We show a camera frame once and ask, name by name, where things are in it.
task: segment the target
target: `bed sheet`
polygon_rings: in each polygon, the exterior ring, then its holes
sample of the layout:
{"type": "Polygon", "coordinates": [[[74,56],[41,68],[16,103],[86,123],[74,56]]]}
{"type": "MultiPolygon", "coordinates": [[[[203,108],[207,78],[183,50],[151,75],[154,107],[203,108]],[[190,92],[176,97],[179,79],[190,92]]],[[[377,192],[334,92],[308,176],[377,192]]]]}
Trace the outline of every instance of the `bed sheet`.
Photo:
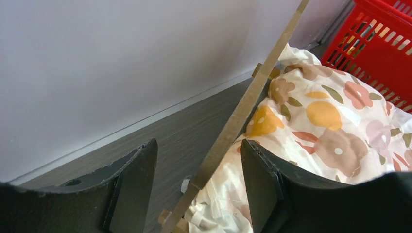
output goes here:
{"type": "Polygon", "coordinates": [[[263,100],[185,214],[191,233],[252,233],[240,144],[255,140],[307,171],[357,184],[411,170],[412,115],[354,76],[287,45],[287,72],[263,100]]]}

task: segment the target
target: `floor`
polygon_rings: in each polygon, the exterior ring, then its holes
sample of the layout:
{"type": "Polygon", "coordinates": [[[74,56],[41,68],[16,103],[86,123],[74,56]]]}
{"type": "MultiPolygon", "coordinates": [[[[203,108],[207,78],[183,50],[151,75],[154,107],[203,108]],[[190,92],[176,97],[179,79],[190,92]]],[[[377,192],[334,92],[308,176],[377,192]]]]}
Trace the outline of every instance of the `floor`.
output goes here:
{"type": "MultiPolygon", "coordinates": [[[[319,46],[310,51],[321,57],[325,50],[326,46],[319,46]]],[[[196,172],[251,81],[248,79],[141,129],[144,134],[152,131],[159,145],[145,233],[160,231],[160,212],[176,206],[182,196],[181,181],[196,172]]]]}

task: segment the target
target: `white baseboard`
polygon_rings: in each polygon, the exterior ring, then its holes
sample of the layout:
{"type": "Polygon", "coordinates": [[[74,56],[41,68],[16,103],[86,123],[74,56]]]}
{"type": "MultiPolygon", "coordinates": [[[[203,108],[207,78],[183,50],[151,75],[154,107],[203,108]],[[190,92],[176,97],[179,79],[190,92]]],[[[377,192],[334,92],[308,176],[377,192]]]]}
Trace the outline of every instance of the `white baseboard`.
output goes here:
{"type": "Polygon", "coordinates": [[[137,130],[139,130],[139,129],[145,127],[145,126],[148,126],[148,125],[150,125],[150,124],[152,124],[152,123],[154,123],[154,122],[156,122],[156,121],[158,121],[162,118],[165,118],[165,117],[167,117],[167,116],[169,116],[173,113],[176,113],[176,112],[178,112],[178,111],[180,111],[180,110],[182,110],[186,107],[189,107],[189,106],[191,106],[191,105],[193,105],[197,102],[200,102],[200,101],[202,101],[202,100],[204,100],[204,99],[206,99],[210,96],[213,96],[213,95],[215,95],[215,94],[217,94],[217,93],[219,93],[219,92],[221,92],[225,89],[228,89],[228,88],[230,88],[230,87],[232,87],[232,86],[234,86],[238,83],[241,83],[241,82],[251,78],[252,73],[253,73],[253,70],[248,71],[244,74],[241,74],[241,75],[239,75],[239,76],[237,76],[237,77],[235,77],[235,78],[233,78],[233,79],[231,79],[231,80],[229,80],[225,83],[222,83],[222,84],[220,84],[216,87],[213,87],[213,88],[211,88],[211,89],[209,89],[205,92],[202,92],[202,93],[200,93],[196,96],[193,96],[193,97],[191,97],[191,98],[189,98],[189,99],[187,99],[183,102],[180,102],[180,103],[178,103],[178,104],[176,104],[176,105],[174,105],[174,106],[172,106],[168,109],[165,109],[165,110],[163,110],[159,113],[156,113],[156,114],[154,114],[154,115],[152,115],[152,116],[150,116],[146,119],[143,119],[139,122],[136,122],[133,125],[130,125],[130,126],[124,128],[122,130],[119,130],[119,131],[117,131],[117,132],[115,132],[115,133],[113,133],[109,136],[106,136],[106,137],[104,137],[104,138],[102,138],[102,139],[100,139],[96,142],[93,142],[93,143],[91,143],[91,144],[89,144],[89,145],[87,145],[83,148],[80,148],[80,149],[78,149],[78,150],[76,150],[72,153],[66,154],[66,155],[62,156],[61,158],[59,158],[57,160],[54,160],[51,163],[48,163],[48,164],[46,164],[44,166],[41,166],[41,167],[39,167],[39,168],[37,168],[33,171],[30,171],[30,172],[28,172],[28,173],[26,173],[22,176],[19,176],[15,179],[11,180],[9,183],[12,184],[12,185],[21,185],[21,184],[23,184],[27,181],[30,181],[30,180],[38,177],[38,176],[41,176],[41,175],[45,174],[46,172],[49,172],[49,171],[51,171],[55,168],[58,168],[58,167],[66,164],[68,162],[71,162],[71,161],[73,161],[77,158],[80,158],[81,156],[83,156],[85,154],[88,154],[88,153],[90,153],[90,152],[92,152],[92,151],[94,151],[94,150],[96,150],[96,149],[98,149],[102,146],[105,146],[105,145],[107,145],[111,142],[114,142],[114,141],[116,141],[116,140],[118,140],[118,139],[120,139],[124,136],[127,136],[128,134],[130,134],[134,131],[137,131],[137,130]]]}

